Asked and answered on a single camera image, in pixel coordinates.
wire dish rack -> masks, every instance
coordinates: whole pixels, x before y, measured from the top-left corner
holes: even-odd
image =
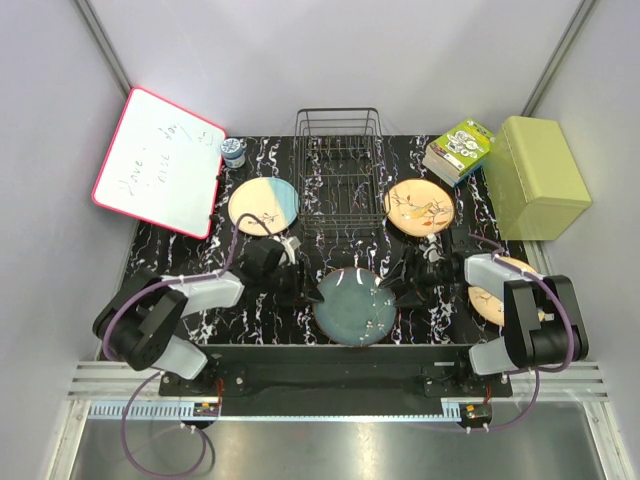
[[[305,234],[379,227],[386,216],[375,108],[306,108],[296,117],[294,179]]]

stack of books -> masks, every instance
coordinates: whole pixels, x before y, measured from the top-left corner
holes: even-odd
[[[468,118],[427,145],[422,164],[453,187],[482,166],[493,142],[493,133]]]

beige plate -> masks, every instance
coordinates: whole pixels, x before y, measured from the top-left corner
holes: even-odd
[[[536,271],[526,263],[510,257],[500,257],[516,267],[523,268],[531,273]],[[469,300],[476,311],[489,322],[504,327],[504,304],[496,297],[480,287],[469,287]],[[544,319],[544,313],[538,314],[540,321]]]
[[[235,225],[240,215],[253,213],[271,233],[278,233],[296,219],[297,204],[298,194],[289,182],[275,177],[254,178],[231,195],[229,218]],[[249,235],[267,235],[264,228],[250,218],[242,219],[238,228]]]
[[[391,222],[407,235],[426,237],[453,221],[453,200],[435,183],[420,178],[400,182],[385,197]]]

gray floor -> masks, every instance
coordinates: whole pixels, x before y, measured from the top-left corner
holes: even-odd
[[[513,417],[498,405],[497,420]],[[200,452],[197,436],[166,429],[168,422],[132,421],[128,435],[144,466],[158,473],[188,468]],[[521,425],[505,432],[458,435],[390,423],[238,423],[207,430],[207,454],[192,478],[253,479],[604,479],[581,407],[539,404]],[[124,459],[119,423],[90,420],[73,479],[142,479]]]

white gray wall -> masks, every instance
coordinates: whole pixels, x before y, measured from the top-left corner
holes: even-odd
[[[0,44],[0,477],[30,480],[133,222],[91,202],[124,98],[72,2],[2,2]]]
[[[125,71],[231,135],[374,106],[386,133],[522,111],[579,0],[92,0]]]
[[[600,2],[536,113],[560,122],[593,205],[547,245],[571,277],[640,473],[640,3]]]

